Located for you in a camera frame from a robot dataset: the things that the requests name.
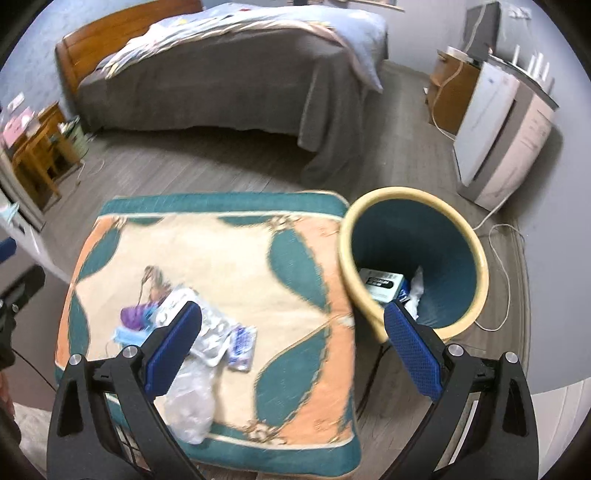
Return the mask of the clear plastic bag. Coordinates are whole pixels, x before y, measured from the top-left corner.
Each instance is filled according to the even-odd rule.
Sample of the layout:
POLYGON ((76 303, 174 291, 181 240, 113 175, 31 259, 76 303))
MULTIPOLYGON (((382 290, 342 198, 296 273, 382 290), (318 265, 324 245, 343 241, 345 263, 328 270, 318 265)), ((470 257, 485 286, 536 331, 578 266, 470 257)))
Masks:
POLYGON ((198 445, 213 423, 215 367, 192 347, 165 395, 166 423, 177 439, 198 445))

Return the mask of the light blue face mask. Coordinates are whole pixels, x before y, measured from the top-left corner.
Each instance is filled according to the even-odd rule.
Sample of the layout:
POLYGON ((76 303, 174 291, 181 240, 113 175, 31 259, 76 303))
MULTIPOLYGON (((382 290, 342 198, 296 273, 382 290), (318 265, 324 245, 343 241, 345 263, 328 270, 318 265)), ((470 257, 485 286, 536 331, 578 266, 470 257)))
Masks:
POLYGON ((115 329, 113 341, 123 346, 141 346, 155 329, 153 322, 141 325, 139 329, 133 329, 121 322, 115 329))

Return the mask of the blue pill blister pack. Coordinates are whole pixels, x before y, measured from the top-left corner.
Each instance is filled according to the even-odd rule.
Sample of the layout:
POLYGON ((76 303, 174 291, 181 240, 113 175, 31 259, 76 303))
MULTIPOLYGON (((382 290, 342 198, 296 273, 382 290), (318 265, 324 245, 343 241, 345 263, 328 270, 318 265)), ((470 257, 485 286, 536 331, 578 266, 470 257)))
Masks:
POLYGON ((156 327, 169 325, 187 302, 197 304, 201 312, 200 331, 191 345, 189 354, 199 358, 208 367, 214 368, 228 351, 231 332, 238 326, 238 322, 221 313, 197 291, 189 287, 177 286, 157 308, 154 325, 156 327))

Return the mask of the small blue white packet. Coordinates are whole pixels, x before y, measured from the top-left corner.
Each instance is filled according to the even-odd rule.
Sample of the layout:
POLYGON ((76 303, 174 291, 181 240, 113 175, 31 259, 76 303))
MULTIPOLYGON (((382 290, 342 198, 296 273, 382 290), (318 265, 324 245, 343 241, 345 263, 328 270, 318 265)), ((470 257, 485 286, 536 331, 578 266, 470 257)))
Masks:
POLYGON ((249 372, 256 350, 256 327, 238 325, 232 330, 228 346, 228 369, 249 372))

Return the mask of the white blue box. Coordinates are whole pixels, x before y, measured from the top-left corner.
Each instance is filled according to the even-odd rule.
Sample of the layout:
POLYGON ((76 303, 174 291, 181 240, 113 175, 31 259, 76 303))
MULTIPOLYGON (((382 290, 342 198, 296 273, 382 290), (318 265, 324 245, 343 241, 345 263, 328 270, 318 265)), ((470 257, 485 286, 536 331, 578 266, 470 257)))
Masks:
POLYGON ((386 305, 393 300, 405 303, 409 298, 410 284, 402 274, 363 268, 360 279, 379 304, 386 305))

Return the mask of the small trash bucket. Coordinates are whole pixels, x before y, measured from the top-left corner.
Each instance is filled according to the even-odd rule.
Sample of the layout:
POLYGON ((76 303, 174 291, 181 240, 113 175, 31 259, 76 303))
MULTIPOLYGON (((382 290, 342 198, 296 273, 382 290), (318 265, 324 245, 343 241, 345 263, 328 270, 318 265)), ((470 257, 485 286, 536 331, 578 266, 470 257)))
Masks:
POLYGON ((89 151, 89 141, 82 129, 82 123, 79 116, 75 116, 65 122, 58 124, 60 133, 71 144, 73 151, 79 158, 83 158, 89 151))

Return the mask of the yellow teal trash bin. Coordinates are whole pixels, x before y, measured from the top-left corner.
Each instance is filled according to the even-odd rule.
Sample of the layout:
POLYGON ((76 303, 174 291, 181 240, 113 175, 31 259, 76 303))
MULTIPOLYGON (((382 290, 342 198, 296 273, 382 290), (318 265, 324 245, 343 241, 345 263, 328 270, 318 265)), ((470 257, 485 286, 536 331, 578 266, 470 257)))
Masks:
POLYGON ((360 271, 423 271, 418 323, 444 341, 468 330, 482 313, 489 267, 482 243, 450 204, 423 190, 384 187, 349 207, 339 232, 339 269, 346 292, 377 342, 388 341, 384 307, 370 296, 360 271))

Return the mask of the wooden bedside table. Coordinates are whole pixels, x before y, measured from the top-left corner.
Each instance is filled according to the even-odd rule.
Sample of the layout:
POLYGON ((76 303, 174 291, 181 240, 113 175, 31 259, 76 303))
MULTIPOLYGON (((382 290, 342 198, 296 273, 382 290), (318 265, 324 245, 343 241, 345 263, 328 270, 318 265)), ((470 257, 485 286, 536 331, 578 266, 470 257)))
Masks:
POLYGON ((51 200, 60 200, 59 183, 82 158, 60 133, 58 124, 66 118, 58 102, 53 102, 34 117, 26 132, 9 149, 12 172, 34 205, 44 210, 51 200))

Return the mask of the pink box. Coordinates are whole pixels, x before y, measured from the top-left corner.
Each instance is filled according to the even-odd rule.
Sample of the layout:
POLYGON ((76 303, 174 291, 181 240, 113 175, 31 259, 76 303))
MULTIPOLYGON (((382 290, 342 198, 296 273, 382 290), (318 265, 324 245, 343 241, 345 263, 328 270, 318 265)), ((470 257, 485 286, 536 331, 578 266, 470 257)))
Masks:
POLYGON ((34 112, 30 107, 26 107, 21 113, 11 117, 2 131, 4 143, 7 147, 12 147, 18 138, 23 135, 28 124, 34 117, 34 112))

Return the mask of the wooden headboard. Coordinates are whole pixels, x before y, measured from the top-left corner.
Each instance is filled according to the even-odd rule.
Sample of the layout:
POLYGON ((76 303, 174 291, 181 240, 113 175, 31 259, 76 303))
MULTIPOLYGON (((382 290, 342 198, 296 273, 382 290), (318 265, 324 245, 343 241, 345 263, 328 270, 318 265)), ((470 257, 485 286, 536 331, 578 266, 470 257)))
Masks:
POLYGON ((80 83, 102 59, 130 39, 145 34, 152 24, 201 10, 199 0, 151 1, 109 14, 67 34, 55 46, 67 92, 76 98, 80 83))

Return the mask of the teal orange beige rug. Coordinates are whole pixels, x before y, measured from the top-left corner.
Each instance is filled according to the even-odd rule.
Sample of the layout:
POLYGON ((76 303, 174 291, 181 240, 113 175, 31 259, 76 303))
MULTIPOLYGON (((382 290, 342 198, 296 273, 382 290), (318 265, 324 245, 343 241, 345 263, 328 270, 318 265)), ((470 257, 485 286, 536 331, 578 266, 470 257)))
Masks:
POLYGON ((192 460, 338 479, 360 466, 355 320, 339 275, 348 203, 329 192, 117 198, 73 271, 55 351, 141 345, 185 303, 201 330, 155 401, 192 460))

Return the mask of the bed with grey cover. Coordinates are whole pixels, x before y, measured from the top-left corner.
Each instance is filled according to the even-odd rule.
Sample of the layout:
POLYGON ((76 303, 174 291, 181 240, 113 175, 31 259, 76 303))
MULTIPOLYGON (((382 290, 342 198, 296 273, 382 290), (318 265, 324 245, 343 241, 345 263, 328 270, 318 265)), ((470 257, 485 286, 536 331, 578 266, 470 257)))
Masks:
POLYGON ((388 25, 325 5, 223 3, 162 19, 102 59, 75 98, 93 130, 219 127, 290 135, 325 183, 363 155, 363 103, 383 85, 388 25))

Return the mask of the white grey cabinet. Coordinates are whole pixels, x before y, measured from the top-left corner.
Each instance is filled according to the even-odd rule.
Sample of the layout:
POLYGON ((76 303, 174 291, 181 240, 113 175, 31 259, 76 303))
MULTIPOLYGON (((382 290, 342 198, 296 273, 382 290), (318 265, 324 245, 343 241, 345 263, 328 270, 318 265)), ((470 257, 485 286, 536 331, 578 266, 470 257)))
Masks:
POLYGON ((458 193, 488 211, 503 205, 525 181, 558 109, 521 69, 485 62, 454 141, 458 193))

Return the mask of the wooden cabinet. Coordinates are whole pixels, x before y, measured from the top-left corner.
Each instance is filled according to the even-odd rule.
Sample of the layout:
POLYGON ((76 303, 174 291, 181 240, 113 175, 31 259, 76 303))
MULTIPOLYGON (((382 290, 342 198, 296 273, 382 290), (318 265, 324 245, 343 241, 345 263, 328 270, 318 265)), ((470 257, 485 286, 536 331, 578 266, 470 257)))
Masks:
POLYGON ((433 125, 451 135, 458 133, 479 75, 479 67, 443 51, 438 52, 429 77, 426 100, 433 125))

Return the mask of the black television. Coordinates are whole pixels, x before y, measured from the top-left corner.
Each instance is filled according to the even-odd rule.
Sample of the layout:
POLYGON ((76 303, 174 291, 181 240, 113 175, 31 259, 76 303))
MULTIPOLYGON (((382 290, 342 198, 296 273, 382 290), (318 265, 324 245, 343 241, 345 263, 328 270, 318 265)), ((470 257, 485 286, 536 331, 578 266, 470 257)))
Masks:
POLYGON ((486 61, 495 50, 500 26, 501 5, 490 1, 466 11, 462 51, 478 62, 486 61))

